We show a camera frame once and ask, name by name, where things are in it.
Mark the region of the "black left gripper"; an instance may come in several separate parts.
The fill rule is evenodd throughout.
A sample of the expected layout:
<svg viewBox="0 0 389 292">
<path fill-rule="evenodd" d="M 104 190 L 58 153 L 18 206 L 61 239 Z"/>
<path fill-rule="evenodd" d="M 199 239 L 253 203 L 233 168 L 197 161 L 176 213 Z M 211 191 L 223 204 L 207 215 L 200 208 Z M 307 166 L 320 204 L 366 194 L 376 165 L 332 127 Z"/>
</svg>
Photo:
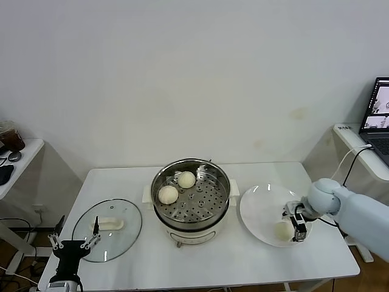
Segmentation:
<svg viewBox="0 0 389 292">
<path fill-rule="evenodd" d="M 63 228 L 65 216 L 63 215 L 55 225 L 53 233 L 47 237 L 52 245 L 54 255 L 59 259 L 57 274 L 76 274 L 80 260 L 90 254 L 91 249 L 100 241 L 98 216 L 95 217 L 92 235 L 85 240 L 61 240 L 59 235 Z"/>
</svg>

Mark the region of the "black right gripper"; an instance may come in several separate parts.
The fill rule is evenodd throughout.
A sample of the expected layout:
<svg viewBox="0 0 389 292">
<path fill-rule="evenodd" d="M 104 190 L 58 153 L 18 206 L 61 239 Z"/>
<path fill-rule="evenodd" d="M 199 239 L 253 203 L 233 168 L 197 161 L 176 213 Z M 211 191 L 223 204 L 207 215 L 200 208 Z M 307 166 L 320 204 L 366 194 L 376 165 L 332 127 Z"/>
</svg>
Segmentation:
<svg viewBox="0 0 389 292">
<path fill-rule="evenodd" d="M 291 202 L 291 222 L 294 227 L 293 242 L 302 242 L 305 240 L 307 235 L 306 222 L 311 222 L 313 219 L 308 213 L 305 205 L 300 201 Z M 281 216 L 282 220 L 288 220 L 289 214 L 284 210 Z"/>
</svg>

